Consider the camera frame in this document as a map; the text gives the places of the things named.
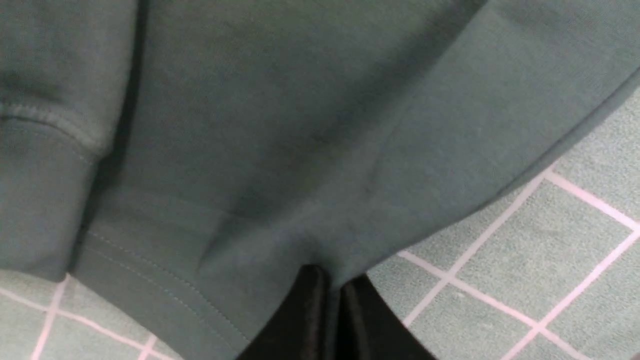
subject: ribbed cuff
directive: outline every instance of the ribbed cuff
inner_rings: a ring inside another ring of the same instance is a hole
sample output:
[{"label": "ribbed cuff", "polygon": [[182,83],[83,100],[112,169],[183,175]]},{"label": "ribbed cuff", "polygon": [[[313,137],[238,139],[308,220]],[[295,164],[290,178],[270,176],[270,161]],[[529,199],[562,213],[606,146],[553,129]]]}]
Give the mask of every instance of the ribbed cuff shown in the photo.
[{"label": "ribbed cuff", "polygon": [[57,129],[0,118],[0,268],[61,281],[93,160]]}]

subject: tiled floor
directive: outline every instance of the tiled floor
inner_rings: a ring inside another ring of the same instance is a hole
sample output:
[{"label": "tiled floor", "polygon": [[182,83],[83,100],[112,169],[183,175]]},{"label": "tiled floor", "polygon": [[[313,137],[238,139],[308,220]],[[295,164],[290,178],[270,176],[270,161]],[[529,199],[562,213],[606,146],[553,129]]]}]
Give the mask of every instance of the tiled floor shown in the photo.
[{"label": "tiled floor", "polygon": [[[369,272],[441,360],[640,352],[640,92],[553,168]],[[178,360],[73,279],[0,272],[0,360]]]}]

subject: white grout line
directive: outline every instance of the white grout line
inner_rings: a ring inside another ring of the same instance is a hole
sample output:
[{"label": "white grout line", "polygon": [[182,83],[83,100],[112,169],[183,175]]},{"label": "white grout line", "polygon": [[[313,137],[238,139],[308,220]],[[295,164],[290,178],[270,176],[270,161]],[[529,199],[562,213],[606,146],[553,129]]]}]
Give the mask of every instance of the white grout line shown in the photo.
[{"label": "white grout line", "polygon": [[116,334],[115,332],[113,332],[111,330],[105,329],[102,326],[98,325],[97,323],[95,323],[95,322],[93,322],[93,321],[91,321],[91,320],[89,320],[89,319],[87,319],[87,318],[85,318],[83,316],[76,315],[76,314],[73,314],[73,313],[69,313],[68,311],[62,311],[62,310],[58,311],[58,314],[60,316],[64,316],[65,318],[69,318],[71,320],[75,320],[75,321],[77,321],[79,323],[82,323],[82,324],[84,324],[86,326],[89,326],[93,330],[96,330],[97,332],[99,332],[99,333],[101,333],[103,335],[109,336],[110,338],[112,338],[114,340],[117,340],[117,341],[119,341],[121,343],[125,343],[125,344],[127,344],[127,345],[129,345],[131,347],[137,348],[138,350],[143,350],[145,348],[145,346],[142,345],[141,343],[133,341],[132,339],[129,339],[129,338],[125,338],[124,336],[118,335],[118,334]]},{"label": "white grout line", "polygon": [[[45,307],[45,306],[36,304],[35,302],[29,301],[27,299],[24,299],[24,298],[20,297],[19,295],[15,294],[15,293],[13,293],[11,291],[8,291],[6,289],[0,288],[0,295],[8,297],[9,299],[12,299],[12,300],[14,300],[14,301],[16,301],[16,302],[18,302],[20,304],[23,304],[25,306],[31,307],[31,308],[39,310],[39,311],[48,311],[51,308],[51,307]],[[136,341],[134,341],[132,339],[126,338],[126,337],[121,336],[121,335],[118,335],[113,331],[105,329],[104,327],[100,326],[99,324],[97,324],[97,323],[95,323],[95,322],[93,322],[93,321],[91,321],[91,320],[89,320],[89,319],[87,319],[87,318],[85,318],[83,316],[76,315],[76,314],[73,314],[73,313],[69,313],[68,311],[60,310],[59,308],[55,313],[58,316],[62,316],[62,317],[77,321],[77,322],[79,322],[79,323],[81,323],[83,325],[89,326],[93,330],[95,330],[95,331],[97,331],[97,332],[99,332],[99,333],[101,333],[103,335],[106,335],[106,336],[108,336],[108,337],[110,337],[110,338],[112,338],[112,339],[114,339],[116,341],[119,341],[121,343],[129,345],[131,347],[137,348],[139,350],[143,350],[145,348],[144,345],[142,345],[142,344],[140,344],[140,343],[138,343],[138,342],[136,342]],[[152,355],[152,356],[154,356],[154,357],[156,357],[156,358],[158,358],[160,360],[174,360],[172,357],[164,355],[164,354],[160,354],[159,352],[157,352],[155,350],[152,350],[152,349],[149,350],[149,355]]]},{"label": "white grout line", "polygon": [[616,247],[602,262],[597,264],[593,271],[578,285],[569,295],[558,303],[540,322],[529,331],[507,354],[505,354],[501,360],[511,360],[521,351],[531,340],[533,340],[537,334],[543,332],[546,326],[553,321],[562,310],[566,309],[580,294],[586,290],[602,273],[613,264],[620,255],[622,255],[627,249],[629,249],[640,238],[640,230],[634,231],[629,235],[625,241],[623,241],[618,247]]},{"label": "white grout line", "polygon": [[5,290],[5,289],[0,288],[0,295],[8,297],[9,299],[12,299],[15,302],[19,302],[22,305],[26,305],[28,307],[32,307],[33,309],[36,309],[36,310],[47,311],[49,309],[46,306],[42,306],[40,304],[36,304],[33,301],[29,301],[27,299],[23,299],[22,297],[18,296],[15,293],[10,292],[9,290]]},{"label": "white grout line", "polygon": [[151,334],[151,336],[149,336],[149,340],[147,340],[145,347],[140,352],[140,356],[138,356],[138,360],[147,360],[147,356],[149,356],[149,354],[151,353],[151,350],[153,350],[157,340],[158,338],[156,337],[156,335]]},{"label": "white grout line", "polygon": [[[417,257],[416,255],[411,254],[410,252],[407,251],[401,251],[398,253],[398,256],[400,256],[401,258],[404,258],[410,262],[412,262],[415,265],[418,265],[419,267],[427,270],[428,272],[430,272],[431,274],[443,278],[447,276],[447,273],[445,273],[444,271],[438,269],[437,267],[433,266],[432,264],[429,264],[427,261]],[[472,287],[471,285],[465,283],[462,280],[459,280],[457,278],[453,278],[450,280],[451,285],[457,287],[458,289],[468,293],[469,295],[477,298],[480,301],[483,301],[493,307],[495,307],[498,310],[501,310],[504,313],[507,313],[509,315],[511,315],[512,317],[520,320],[521,322],[527,324],[528,326],[531,327],[536,327],[538,326],[538,322],[536,320],[533,320],[532,318],[528,317],[527,315],[524,315],[523,313],[517,311],[516,309],[513,309],[501,302],[499,302],[498,300],[495,300],[494,298],[492,298],[491,296],[484,294],[482,292],[480,292],[478,289],[475,289],[474,287]],[[563,349],[567,354],[569,354],[570,356],[572,356],[574,359],[576,360],[592,360],[589,357],[581,354],[578,350],[575,350],[571,345],[567,344],[566,342],[564,342],[562,339],[560,339],[560,337],[556,334],[554,334],[553,332],[550,332],[547,329],[542,329],[540,331],[540,334],[542,334],[544,337],[546,337],[547,339],[549,339],[551,342],[555,343],[559,348]],[[531,341],[533,338],[535,337],[535,334],[531,331],[529,332],[526,336],[525,339],[526,341]],[[523,345],[519,345],[522,346],[522,348],[524,348],[524,346],[526,345],[526,343],[524,343],[525,339],[520,340]]]},{"label": "white grout line", "polygon": [[558,335],[554,334],[553,332],[550,332],[549,330],[547,330],[547,328],[541,329],[540,334],[546,337],[547,339],[551,340],[551,342],[555,343],[556,346],[563,349],[564,352],[569,354],[572,358],[576,360],[592,360],[592,358],[588,357],[587,355],[584,355],[580,353],[578,350],[575,350],[573,346],[564,342],[564,340],[562,340]]},{"label": "white grout line", "polygon": [[467,249],[467,251],[465,251],[464,254],[462,254],[462,256],[460,256],[460,258],[455,262],[455,264],[453,264],[451,269],[447,272],[446,276],[444,276],[442,280],[440,280],[438,284],[436,284],[436,286],[433,289],[431,289],[431,291],[429,291],[429,293],[427,293],[427,295],[415,306],[415,308],[409,313],[409,315],[407,315],[407,317],[404,318],[403,320],[404,326],[409,327],[415,321],[415,319],[418,316],[420,316],[422,311],[427,306],[429,306],[431,301],[433,301],[433,299],[438,295],[438,293],[440,293],[440,291],[444,289],[445,286],[447,286],[447,284],[451,281],[451,279],[455,277],[456,273],[458,273],[458,271],[462,269],[463,266],[465,266],[467,261],[471,259],[471,257],[480,249],[480,247],[482,247],[482,245],[491,237],[491,235],[493,235],[496,232],[496,230],[500,226],[502,226],[507,221],[507,219],[511,215],[513,215],[520,208],[520,206],[522,206],[522,204],[524,204],[527,201],[527,199],[531,196],[531,194],[533,194],[536,191],[540,183],[542,183],[542,180],[544,179],[545,174],[549,172],[550,169],[551,167],[549,167],[548,169],[543,171],[541,174],[536,176],[533,180],[531,180],[529,184],[525,186],[522,192],[518,194],[518,196],[511,203],[511,205],[509,205],[509,207],[502,214],[500,214],[500,216],[497,219],[495,219],[491,223],[491,225],[489,225],[489,227],[478,237],[478,239],[474,241],[473,244],[471,244],[471,246]]},{"label": "white grout line", "polygon": [[[410,252],[401,251],[398,253],[398,256],[400,256],[401,258],[407,259],[408,261],[412,262],[415,265],[418,265],[419,267],[427,270],[428,272],[430,272],[431,274],[437,277],[444,278],[447,276],[447,273],[445,273],[444,271],[436,268],[435,266],[429,264],[427,261],[417,257],[416,255],[411,254]],[[521,312],[499,302],[498,300],[495,300],[491,296],[480,292],[478,289],[472,287],[471,285],[465,283],[462,280],[453,278],[453,279],[450,279],[449,281],[451,285],[457,287],[458,289],[468,293],[469,295],[477,298],[480,301],[483,301],[493,307],[496,307],[498,310],[501,310],[513,316],[514,318],[520,320],[521,322],[531,327],[538,323],[536,320],[533,320],[532,318],[522,314]]]},{"label": "white grout line", "polygon": [[47,317],[44,320],[42,332],[40,333],[38,343],[36,344],[36,347],[35,349],[33,349],[33,353],[31,354],[31,360],[38,360],[40,358],[40,355],[42,354],[42,350],[44,350],[44,345],[47,343],[47,339],[49,338],[49,333],[51,332],[53,321],[56,318],[58,308],[60,308],[60,302],[62,301],[62,296],[65,293],[65,287],[67,286],[68,282],[69,275],[66,276],[63,282],[57,285],[56,291],[53,293],[53,298],[51,299],[51,305],[49,306],[49,310],[47,311]]},{"label": "white grout line", "polygon": [[602,211],[603,213],[609,215],[610,217],[617,220],[624,226],[627,226],[629,229],[633,231],[640,230],[640,224],[633,221],[633,219],[623,214],[620,210],[612,207],[611,205],[604,202],[602,199],[595,197],[593,194],[587,192],[586,190],[579,188],[577,185],[573,184],[572,182],[563,178],[562,176],[556,174],[555,172],[550,171],[546,174],[545,177],[551,183],[566,190],[567,192],[576,196],[578,199],[586,202],[587,204]]}]

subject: sweatshirt sleeve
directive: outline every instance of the sweatshirt sleeve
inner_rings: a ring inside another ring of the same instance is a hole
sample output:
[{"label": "sweatshirt sleeve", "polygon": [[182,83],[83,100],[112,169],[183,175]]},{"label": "sweatshirt sleeve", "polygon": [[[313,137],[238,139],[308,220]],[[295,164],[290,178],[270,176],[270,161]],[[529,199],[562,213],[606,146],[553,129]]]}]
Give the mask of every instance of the sweatshirt sleeve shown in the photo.
[{"label": "sweatshirt sleeve", "polygon": [[0,268],[59,280],[131,68],[134,1],[0,5]]}]

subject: green floor tile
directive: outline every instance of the green floor tile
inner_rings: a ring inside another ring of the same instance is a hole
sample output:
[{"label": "green floor tile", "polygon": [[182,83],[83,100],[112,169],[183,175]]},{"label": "green floor tile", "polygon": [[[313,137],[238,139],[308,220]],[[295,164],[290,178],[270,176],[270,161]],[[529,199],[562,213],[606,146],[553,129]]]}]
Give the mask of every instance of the green floor tile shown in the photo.
[{"label": "green floor tile", "polygon": [[400,320],[409,315],[439,281],[421,267],[399,256],[392,256],[371,269],[367,275]]},{"label": "green floor tile", "polygon": [[556,172],[640,220],[640,90],[578,143]]},{"label": "green floor tile", "polygon": [[531,330],[451,285],[410,329],[439,360],[498,360]]},{"label": "green floor tile", "polygon": [[458,277],[540,320],[629,233],[573,195],[542,183]]},{"label": "green floor tile", "polygon": [[640,242],[548,328],[594,360],[629,360],[640,352]]},{"label": "green floor tile", "polygon": [[574,360],[542,335],[537,335],[513,360]]},{"label": "green floor tile", "polygon": [[144,327],[75,279],[67,285],[60,308],[139,343],[144,344],[149,338]]},{"label": "green floor tile", "polygon": [[56,289],[53,282],[19,272],[0,270],[0,288],[33,301],[42,306],[49,306]]},{"label": "green floor tile", "polygon": [[40,360],[135,360],[140,350],[64,317],[56,317]]},{"label": "green floor tile", "polygon": [[29,359],[46,313],[0,296],[0,359]]},{"label": "green floor tile", "polygon": [[482,211],[439,231],[408,250],[437,268],[449,271],[456,260],[511,205],[521,191],[522,189],[518,189]]}]

